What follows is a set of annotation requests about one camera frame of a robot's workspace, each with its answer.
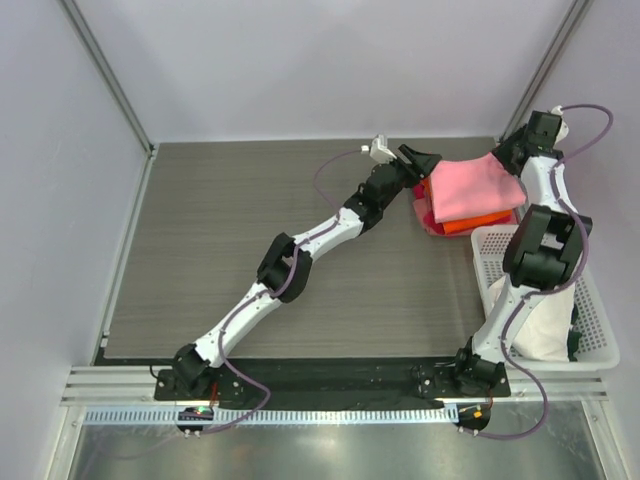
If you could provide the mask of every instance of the white wall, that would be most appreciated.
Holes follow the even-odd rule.
[[[640,445],[640,3],[594,2],[571,39],[535,107],[601,103],[614,128],[600,144],[570,161],[567,183],[576,207],[593,217],[590,268],[619,343],[620,366],[606,374],[629,445]],[[599,132],[603,114],[571,111],[565,151]]]
[[[0,477],[42,478],[145,155],[53,0],[0,2]]]
[[[155,142],[497,135],[570,0],[78,0]]]

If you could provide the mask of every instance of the white laundry basket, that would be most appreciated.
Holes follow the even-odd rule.
[[[492,308],[489,287],[504,275],[502,258],[517,228],[517,225],[495,225],[477,228],[471,234],[473,266],[486,317]],[[519,364],[531,370],[567,372],[605,370],[618,364],[618,345],[588,265],[576,285],[575,302],[579,314],[575,328],[582,333],[580,348],[576,353],[578,361],[565,363],[526,360],[511,349],[511,355],[519,357]]]

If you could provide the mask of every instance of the pink cloth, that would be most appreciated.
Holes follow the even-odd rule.
[[[442,160],[429,181],[438,223],[512,210],[526,201],[518,180],[491,153],[463,162]]]

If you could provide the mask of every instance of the stack of folded clothes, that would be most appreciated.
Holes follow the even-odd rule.
[[[513,209],[526,201],[518,179],[491,153],[440,161],[413,191],[418,220],[434,235],[468,235],[484,225],[515,224]]]

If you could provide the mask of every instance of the gray floor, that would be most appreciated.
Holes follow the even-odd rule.
[[[448,159],[477,157],[493,145],[490,138],[406,142]],[[275,235],[332,215],[312,177],[328,158],[362,143],[163,144],[106,356],[173,356],[213,327],[246,292]],[[320,183],[342,203],[371,167],[354,155],[327,168]],[[401,194],[375,229],[323,257],[303,295],[263,320],[233,356],[455,353],[483,322],[471,246],[466,237],[429,237],[411,198]]]
[[[487,431],[522,432],[541,408],[496,404]],[[539,432],[511,442],[448,424],[241,427],[200,440],[175,427],[84,427],[77,452],[75,480],[605,480],[579,402],[552,403]]]

